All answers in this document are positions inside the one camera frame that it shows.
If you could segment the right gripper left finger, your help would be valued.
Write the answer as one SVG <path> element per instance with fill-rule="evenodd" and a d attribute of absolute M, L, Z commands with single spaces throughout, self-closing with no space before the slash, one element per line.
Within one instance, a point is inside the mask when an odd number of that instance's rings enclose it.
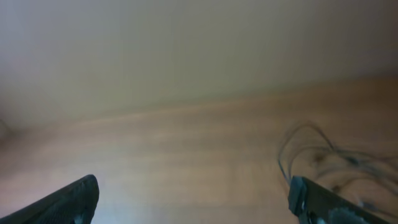
<path fill-rule="evenodd" d="M 90 224 L 99 200 L 98 181 L 86 175 L 1 218 L 1 224 Z"/>

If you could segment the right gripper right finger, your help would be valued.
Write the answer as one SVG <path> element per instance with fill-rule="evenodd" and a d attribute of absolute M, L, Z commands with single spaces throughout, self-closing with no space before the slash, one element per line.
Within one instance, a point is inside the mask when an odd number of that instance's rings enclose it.
<path fill-rule="evenodd" d="M 306 177 L 292 177 L 288 201 L 300 224 L 388 224 Z"/>

